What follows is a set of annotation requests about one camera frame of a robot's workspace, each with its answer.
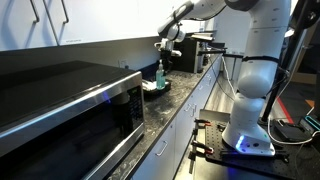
kitchen counter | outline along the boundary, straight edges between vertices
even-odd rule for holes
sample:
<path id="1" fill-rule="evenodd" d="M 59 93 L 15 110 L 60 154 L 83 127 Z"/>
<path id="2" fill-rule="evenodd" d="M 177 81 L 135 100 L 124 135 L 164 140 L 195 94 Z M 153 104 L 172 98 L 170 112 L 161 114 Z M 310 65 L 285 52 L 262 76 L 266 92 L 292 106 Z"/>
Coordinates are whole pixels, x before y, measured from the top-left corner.
<path id="1" fill-rule="evenodd" d="M 219 55 L 212 55 L 213 63 Z M 139 164 L 142 163 L 158 138 L 173 120 L 198 82 L 207 72 L 211 64 L 204 66 L 199 74 L 172 71 L 166 79 L 171 81 L 171 90 L 156 98 L 145 97 L 145 133 L 136 146 L 116 167 L 108 179 L 126 179 L 133 175 Z"/>

stainless steel oven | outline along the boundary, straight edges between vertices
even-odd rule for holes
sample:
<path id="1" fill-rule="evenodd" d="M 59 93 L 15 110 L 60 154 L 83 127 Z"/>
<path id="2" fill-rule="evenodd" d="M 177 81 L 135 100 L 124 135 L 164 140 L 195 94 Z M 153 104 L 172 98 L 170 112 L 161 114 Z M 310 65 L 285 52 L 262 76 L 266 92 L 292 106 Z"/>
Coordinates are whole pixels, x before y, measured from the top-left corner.
<path id="1" fill-rule="evenodd" d="M 140 72 L 74 61 L 0 81 L 1 179 L 102 179 L 143 135 Z"/>

green bottle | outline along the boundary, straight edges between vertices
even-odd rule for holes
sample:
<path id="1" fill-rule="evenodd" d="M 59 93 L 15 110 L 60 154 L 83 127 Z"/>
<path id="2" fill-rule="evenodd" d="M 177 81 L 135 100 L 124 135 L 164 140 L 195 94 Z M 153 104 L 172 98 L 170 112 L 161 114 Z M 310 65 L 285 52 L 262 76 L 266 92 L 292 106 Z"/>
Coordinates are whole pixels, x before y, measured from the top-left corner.
<path id="1" fill-rule="evenodd" d="M 165 77 L 163 76 L 164 70 L 163 70 L 163 65 L 162 65 L 162 60 L 160 59 L 159 61 L 159 68 L 156 72 L 156 81 L 157 81 L 157 89 L 163 89 L 165 87 Z"/>

robotic arm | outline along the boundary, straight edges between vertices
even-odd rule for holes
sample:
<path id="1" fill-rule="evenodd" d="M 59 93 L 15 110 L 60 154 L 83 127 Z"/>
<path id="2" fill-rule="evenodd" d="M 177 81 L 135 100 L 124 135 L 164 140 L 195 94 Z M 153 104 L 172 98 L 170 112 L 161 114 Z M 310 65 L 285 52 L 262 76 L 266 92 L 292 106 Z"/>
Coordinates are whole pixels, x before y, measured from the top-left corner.
<path id="1" fill-rule="evenodd" d="M 223 140 L 240 154 L 273 156 L 275 149 L 257 121 L 263 98 L 273 85 L 280 51 L 288 28 L 291 0 L 191 0 L 175 10 L 158 28 L 161 37 L 181 42 L 180 20 L 205 20 L 225 7 L 248 11 L 251 27 L 238 79 L 230 120 Z"/>

oven window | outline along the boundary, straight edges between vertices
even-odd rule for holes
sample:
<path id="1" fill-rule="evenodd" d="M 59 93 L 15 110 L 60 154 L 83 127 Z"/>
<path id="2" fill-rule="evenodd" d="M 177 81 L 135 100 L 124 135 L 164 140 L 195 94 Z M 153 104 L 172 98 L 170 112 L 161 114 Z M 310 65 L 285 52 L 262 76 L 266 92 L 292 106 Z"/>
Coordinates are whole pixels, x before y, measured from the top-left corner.
<path id="1" fill-rule="evenodd" d="M 80 179 L 143 122 L 140 87 L 113 98 L 0 159 L 3 179 Z"/>

